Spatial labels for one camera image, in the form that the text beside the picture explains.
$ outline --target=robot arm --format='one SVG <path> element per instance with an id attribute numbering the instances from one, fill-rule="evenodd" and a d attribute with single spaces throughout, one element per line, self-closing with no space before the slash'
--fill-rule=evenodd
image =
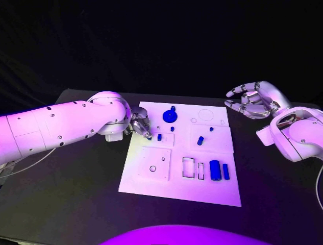
<path id="1" fill-rule="evenodd" d="M 242 104 L 225 101 L 225 105 L 252 119 L 272 115 L 268 126 L 257 131 L 265 146 L 275 144 L 284 157 L 297 162 L 309 157 L 323 160 L 323 112 L 306 107 L 291 108 L 291 104 L 267 81 L 234 88 L 226 97 L 242 95 Z"/>
<path id="2" fill-rule="evenodd" d="M 117 93 L 99 92 L 86 102 L 1 116 L 0 165 L 95 134 L 105 135 L 107 141 L 121 140 L 125 128 L 150 138 L 147 111 L 140 107 L 134 110 L 143 113 L 133 112 Z"/>

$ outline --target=blue object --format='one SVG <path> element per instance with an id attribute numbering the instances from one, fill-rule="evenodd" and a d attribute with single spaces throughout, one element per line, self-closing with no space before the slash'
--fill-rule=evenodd
<path id="1" fill-rule="evenodd" d="M 223 179 L 229 180 L 229 170 L 226 164 L 222 164 L 222 170 L 223 170 Z"/>
<path id="2" fill-rule="evenodd" d="M 174 112 L 174 106 L 170 107 L 170 110 L 163 113 L 163 120 L 167 123 L 173 123 L 177 120 L 177 114 Z"/>
<path id="3" fill-rule="evenodd" d="M 203 143 L 203 137 L 200 136 L 199 139 L 198 139 L 196 144 L 198 144 L 198 145 L 202 145 L 202 143 Z"/>
<path id="4" fill-rule="evenodd" d="M 209 161 L 210 166 L 210 180 L 222 180 L 222 174 L 221 174 L 221 164 L 218 160 Z"/>

